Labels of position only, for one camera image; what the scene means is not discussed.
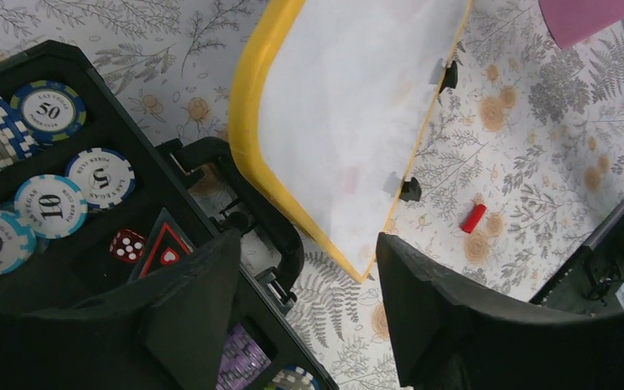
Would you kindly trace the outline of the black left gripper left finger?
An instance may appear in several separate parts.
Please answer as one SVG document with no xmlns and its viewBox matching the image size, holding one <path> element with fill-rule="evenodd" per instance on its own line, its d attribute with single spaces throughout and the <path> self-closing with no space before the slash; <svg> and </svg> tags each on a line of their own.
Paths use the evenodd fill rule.
<svg viewBox="0 0 624 390">
<path fill-rule="evenodd" d="M 0 310 L 0 389 L 212 389 L 239 279 L 225 232 L 66 309 Z"/>
</svg>

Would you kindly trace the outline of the red marker cap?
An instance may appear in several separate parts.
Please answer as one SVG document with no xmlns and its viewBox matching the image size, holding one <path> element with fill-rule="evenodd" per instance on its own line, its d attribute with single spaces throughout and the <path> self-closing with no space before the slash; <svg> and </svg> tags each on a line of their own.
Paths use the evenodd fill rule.
<svg viewBox="0 0 624 390">
<path fill-rule="evenodd" d="M 467 218 L 461 224 L 461 229 L 465 233 L 471 234 L 479 224 L 481 218 L 487 211 L 487 207 L 484 204 L 476 204 L 467 215 Z"/>
</svg>

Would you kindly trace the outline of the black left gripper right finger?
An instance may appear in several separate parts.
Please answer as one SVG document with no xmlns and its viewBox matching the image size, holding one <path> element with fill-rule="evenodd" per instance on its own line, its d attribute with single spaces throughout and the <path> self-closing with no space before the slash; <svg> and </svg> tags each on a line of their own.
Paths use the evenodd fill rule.
<svg viewBox="0 0 624 390">
<path fill-rule="evenodd" d="M 376 260 L 401 386 L 624 389 L 624 311 L 591 317 L 519 301 L 386 233 Z"/>
</svg>

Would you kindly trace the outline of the yellow framed whiteboard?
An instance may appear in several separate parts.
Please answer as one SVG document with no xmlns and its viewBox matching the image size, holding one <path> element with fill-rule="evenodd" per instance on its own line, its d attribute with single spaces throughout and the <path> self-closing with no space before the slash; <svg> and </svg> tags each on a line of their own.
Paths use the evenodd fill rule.
<svg viewBox="0 0 624 390">
<path fill-rule="evenodd" d="M 240 173 L 366 279 L 470 14 L 469 1 L 271 1 L 228 125 Z"/>
</svg>

